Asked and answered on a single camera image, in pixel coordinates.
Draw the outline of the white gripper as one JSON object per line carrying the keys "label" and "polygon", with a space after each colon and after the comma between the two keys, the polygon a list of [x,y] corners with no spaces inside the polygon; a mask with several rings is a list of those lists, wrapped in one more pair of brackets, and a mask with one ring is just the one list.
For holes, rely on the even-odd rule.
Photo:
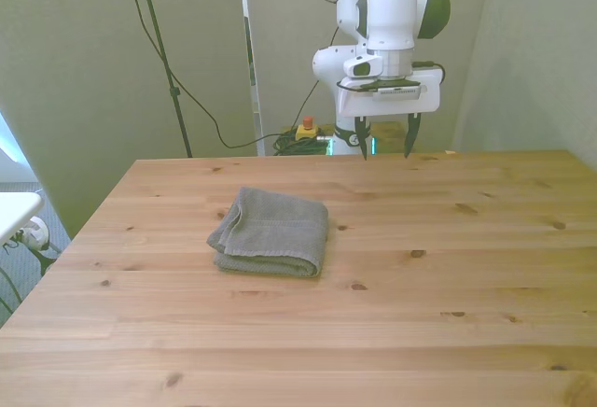
{"label": "white gripper", "polygon": [[[394,116],[408,114],[404,157],[414,148],[420,113],[431,113],[440,105],[442,68],[415,68],[410,76],[394,79],[345,77],[337,83],[337,111],[342,116]],[[363,158],[368,159],[370,124],[367,117],[354,119],[354,132]]]}

